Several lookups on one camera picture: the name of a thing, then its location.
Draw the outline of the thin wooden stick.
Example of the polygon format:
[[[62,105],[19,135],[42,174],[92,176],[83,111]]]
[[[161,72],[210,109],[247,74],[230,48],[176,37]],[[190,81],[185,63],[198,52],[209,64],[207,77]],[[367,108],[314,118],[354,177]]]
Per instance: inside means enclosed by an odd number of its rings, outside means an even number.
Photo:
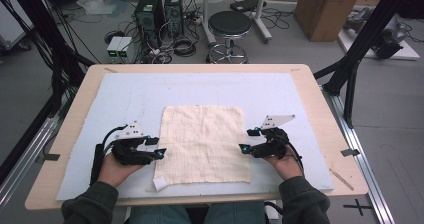
[[[341,181],[349,190],[354,191],[355,188],[352,184],[352,177],[344,177],[334,169],[330,168],[329,171],[339,180]]]

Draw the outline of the white foam mat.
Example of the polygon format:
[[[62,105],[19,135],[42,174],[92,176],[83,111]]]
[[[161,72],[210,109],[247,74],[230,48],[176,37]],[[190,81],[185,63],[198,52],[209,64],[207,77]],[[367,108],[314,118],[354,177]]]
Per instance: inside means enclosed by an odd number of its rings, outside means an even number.
[[[241,152],[257,145],[247,132],[267,116],[284,115],[283,130],[302,157],[308,182],[320,191],[334,184],[289,73],[109,73],[101,81],[70,154],[58,200],[83,193],[95,146],[136,123],[156,136],[163,159],[132,174],[118,188],[122,199],[271,194],[279,176],[263,160]]]

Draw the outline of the person's leg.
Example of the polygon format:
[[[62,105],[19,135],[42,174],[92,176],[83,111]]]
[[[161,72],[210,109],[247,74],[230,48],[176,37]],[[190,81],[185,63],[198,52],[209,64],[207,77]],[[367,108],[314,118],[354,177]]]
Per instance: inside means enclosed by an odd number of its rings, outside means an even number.
[[[129,224],[191,224],[183,206],[141,206],[131,209]]]
[[[204,224],[265,224],[262,202],[214,203],[209,207]]]

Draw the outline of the person's left hand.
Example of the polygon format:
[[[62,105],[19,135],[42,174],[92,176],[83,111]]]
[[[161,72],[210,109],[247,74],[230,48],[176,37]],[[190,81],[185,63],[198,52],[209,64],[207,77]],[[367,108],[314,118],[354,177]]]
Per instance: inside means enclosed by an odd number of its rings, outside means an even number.
[[[103,159],[98,181],[107,183],[116,188],[130,175],[142,168],[143,165],[123,165],[115,159],[112,153],[109,153]]]

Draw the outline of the cream cloth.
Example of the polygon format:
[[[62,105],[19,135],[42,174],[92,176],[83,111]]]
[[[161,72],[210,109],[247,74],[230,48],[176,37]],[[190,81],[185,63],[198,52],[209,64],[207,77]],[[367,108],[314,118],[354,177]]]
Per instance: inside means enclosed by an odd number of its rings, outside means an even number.
[[[155,164],[153,185],[252,181],[245,141],[244,112],[238,107],[167,106],[162,115],[159,146],[165,157]]]

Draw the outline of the large black computer tower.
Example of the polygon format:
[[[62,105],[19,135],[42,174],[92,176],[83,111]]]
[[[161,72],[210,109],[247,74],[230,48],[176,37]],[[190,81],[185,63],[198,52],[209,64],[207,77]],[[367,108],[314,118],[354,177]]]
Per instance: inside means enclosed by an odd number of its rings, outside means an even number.
[[[160,28],[165,24],[162,0],[139,0],[134,11],[137,26],[152,47],[160,47],[163,35]]]

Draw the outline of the white floor board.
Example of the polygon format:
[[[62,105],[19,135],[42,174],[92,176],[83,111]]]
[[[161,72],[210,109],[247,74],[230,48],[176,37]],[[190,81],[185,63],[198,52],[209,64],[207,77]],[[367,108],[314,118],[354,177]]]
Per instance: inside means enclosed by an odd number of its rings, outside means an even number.
[[[372,12],[373,9],[363,8],[362,10],[352,11],[351,14],[348,16],[338,35],[339,43],[341,44],[345,52],[350,49],[354,40],[359,35],[360,31],[370,18]],[[389,23],[386,25],[383,31],[384,30],[389,30],[391,32],[400,32],[405,35],[404,40],[400,42],[402,49],[397,51],[392,57],[388,59],[418,60],[420,58],[420,56],[406,43],[405,39],[407,37],[408,27],[405,23],[398,21],[397,15],[390,19]],[[379,59],[371,48],[366,53],[365,57]]]

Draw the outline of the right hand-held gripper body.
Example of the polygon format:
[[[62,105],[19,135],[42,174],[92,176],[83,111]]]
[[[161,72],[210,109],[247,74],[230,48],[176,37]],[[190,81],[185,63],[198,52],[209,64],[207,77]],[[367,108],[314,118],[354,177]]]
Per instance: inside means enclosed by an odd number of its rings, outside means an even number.
[[[286,146],[290,144],[288,134],[280,128],[280,125],[292,121],[295,115],[267,115],[261,124],[261,135],[266,138],[262,144],[251,146],[251,155],[254,158],[277,156],[283,158],[286,153]]]

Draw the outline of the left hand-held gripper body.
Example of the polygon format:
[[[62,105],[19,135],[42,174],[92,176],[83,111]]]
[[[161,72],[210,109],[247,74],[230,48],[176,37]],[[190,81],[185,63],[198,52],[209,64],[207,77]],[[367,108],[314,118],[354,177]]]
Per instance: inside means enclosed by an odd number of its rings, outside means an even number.
[[[138,150],[147,139],[136,121],[126,125],[111,142],[115,159],[123,165],[149,165],[154,160],[155,153]]]

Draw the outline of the black device on board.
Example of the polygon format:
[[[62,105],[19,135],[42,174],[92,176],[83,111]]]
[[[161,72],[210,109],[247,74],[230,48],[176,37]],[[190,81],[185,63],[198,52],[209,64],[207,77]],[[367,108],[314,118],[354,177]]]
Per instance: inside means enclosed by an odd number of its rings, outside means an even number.
[[[379,59],[388,59],[402,49],[400,42],[404,38],[405,35],[403,33],[384,30],[374,42],[371,49]]]

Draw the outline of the clear plastic sheet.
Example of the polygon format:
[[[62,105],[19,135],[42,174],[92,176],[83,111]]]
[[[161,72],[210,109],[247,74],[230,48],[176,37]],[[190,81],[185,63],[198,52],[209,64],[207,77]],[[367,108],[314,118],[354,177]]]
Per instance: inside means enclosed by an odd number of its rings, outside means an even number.
[[[124,0],[77,0],[87,15],[118,15],[123,13],[128,3]]]

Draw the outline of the black round stool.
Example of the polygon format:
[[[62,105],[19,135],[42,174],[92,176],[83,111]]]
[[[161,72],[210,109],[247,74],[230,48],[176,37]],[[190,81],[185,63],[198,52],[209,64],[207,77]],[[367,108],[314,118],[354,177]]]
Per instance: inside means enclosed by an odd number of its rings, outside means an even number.
[[[224,42],[214,44],[209,49],[206,61],[212,64],[246,64],[247,54],[234,40],[246,36],[251,27],[251,20],[243,13],[221,11],[213,14],[208,20],[208,29],[214,36],[222,37]]]

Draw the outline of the small black computer tower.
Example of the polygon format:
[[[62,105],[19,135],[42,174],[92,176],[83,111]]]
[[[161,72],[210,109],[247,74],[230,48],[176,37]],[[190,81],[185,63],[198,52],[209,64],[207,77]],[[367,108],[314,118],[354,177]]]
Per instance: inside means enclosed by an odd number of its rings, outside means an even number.
[[[167,30],[169,37],[184,33],[182,0],[165,0],[164,2]]]

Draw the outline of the flat black device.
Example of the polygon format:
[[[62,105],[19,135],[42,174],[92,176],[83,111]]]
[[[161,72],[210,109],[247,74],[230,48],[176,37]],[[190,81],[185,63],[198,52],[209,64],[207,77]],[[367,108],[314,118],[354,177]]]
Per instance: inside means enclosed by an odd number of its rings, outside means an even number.
[[[257,9],[257,5],[258,0],[234,1],[230,4],[230,9],[241,13],[253,12]]]

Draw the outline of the person's right leg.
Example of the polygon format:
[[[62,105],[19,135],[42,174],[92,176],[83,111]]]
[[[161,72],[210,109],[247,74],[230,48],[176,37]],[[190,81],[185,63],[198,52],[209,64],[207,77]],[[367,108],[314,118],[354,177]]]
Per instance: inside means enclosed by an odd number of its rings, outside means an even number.
[[[209,207],[204,224],[265,224],[262,202],[214,203]]]

